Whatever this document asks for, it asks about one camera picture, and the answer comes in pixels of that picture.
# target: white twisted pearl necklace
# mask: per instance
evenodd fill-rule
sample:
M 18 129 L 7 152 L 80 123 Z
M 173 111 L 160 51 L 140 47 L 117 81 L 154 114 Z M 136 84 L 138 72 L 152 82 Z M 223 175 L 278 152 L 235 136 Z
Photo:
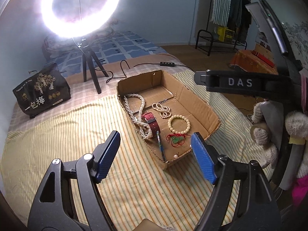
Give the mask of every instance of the white twisted pearl necklace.
M 136 118 L 134 116 L 133 111 L 130 109 L 127 97 L 138 97 L 141 100 L 141 106 L 140 106 L 140 109 L 139 109 L 138 118 Z M 144 140 L 151 139 L 153 137 L 152 130 L 151 130 L 149 124 L 143 122 L 142 118 L 141 118 L 142 111 L 143 111 L 144 106 L 145 106 L 145 99 L 141 95 L 138 95 L 138 94 L 128 94 L 128 95 L 124 96 L 124 101 L 125 101 L 125 105 L 124 106 L 125 106 L 128 114 L 129 114 L 129 116 L 131 117 L 133 123 L 135 125 L 139 126 L 139 131 L 140 131 L 141 138 L 144 139 Z
M 183 119 L 184 121 L 187 122 L 187 128 L 184 130 L 184 131 L 176 131 L 172 126 L 171 126 L 171 122 L 174 118 L 180 118 L 180 119 Z M 168 120 L 168 128 L 170 129 L 170 131 L 172 133 L 175 133 L 175 134 L 186 134 L 189 130 L 190 130 L 190 121 L 183 115 L 174 115 L 172 116 L 169 120 Z
M 171 117 L 171 109 L 167 106 L 161 105 L 159 102 L 153 103 L 152 108 L 159 112 L 159 115 L 163 119 Z

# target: blue gripper pad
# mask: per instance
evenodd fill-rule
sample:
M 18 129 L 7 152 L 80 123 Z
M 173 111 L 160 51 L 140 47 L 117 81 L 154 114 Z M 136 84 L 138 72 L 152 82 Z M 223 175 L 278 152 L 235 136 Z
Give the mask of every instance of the blue gripper pad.
M 211 184 L 215 184 L 217 176 L 215 175 L 214 166 L 218 158 L 217 151 L 213 146 L 207 145 L 198 132 L 192 134 L 190 142 L 204 178 Z
M 118 149 L 120 147 L 121 143 L 120 133 L 117 131 L 114 132 L 116 133 L 114 133 L 112 139 L 110 139 L 110 137 L 113 134 L 113 132 L 106 140 L 105 144 L 107 144 L 107 146 L 105 147 L 105 150 L 97 163 L 96 175 L 94 177 L 94 181 L 96 183 L 100 183 L 102 179 L 105 179 L 107 177 L 107 174 L 115 158 L 115 155 L 117 154 Z

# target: red belt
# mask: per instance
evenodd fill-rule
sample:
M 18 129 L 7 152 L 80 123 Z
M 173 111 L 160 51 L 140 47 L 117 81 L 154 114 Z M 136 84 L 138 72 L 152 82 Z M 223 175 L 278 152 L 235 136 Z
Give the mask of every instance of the red belt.
M 142 118 L 144 118 L 145 122 L 149 124 L 150 129 L 152 130 L 153 137 L 156 136 L 157 131 L 159 133 L 161 132 L 153 113 L 151 113 L 151 112 L 145 113 L 145 114 L 142 115 Z

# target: black plastic bag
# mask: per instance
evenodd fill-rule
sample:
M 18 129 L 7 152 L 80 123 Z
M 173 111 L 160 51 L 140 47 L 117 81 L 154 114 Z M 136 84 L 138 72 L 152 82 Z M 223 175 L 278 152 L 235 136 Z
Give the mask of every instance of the black plastic bag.
M 23 81 L 13 93 L 21 110 L 30 118 L 70 99 L 70 87 L 56 63 Z

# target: silver bolt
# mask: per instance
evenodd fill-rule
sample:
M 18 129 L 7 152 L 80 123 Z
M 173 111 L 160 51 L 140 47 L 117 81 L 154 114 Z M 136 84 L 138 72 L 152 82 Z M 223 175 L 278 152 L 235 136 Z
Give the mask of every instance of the silver bolt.
M 259 163 L 258 163 L 257 161 L 255 161 L 255 160 L 252 160 L 251 165 L 253 165 L 253 166 L 258 166 Z
M 84 159 L 85 160 L 90 160 L 92 158 L 92 156 L 93 156 L 92 154 L 85 154 L 84 155 Z
M 226 161 L 228 159 L 228 156 L 226 155 L 219 155 L 219 159 L 222 161 Z
M 59 164 L 60 163 L 60 159 L 58 159 L 58 158 L 56 158 L 56 159 L 54 159 L 53 161 L 52 161 L 52 164 L 53 165 L 57 165 L 57 164 Z

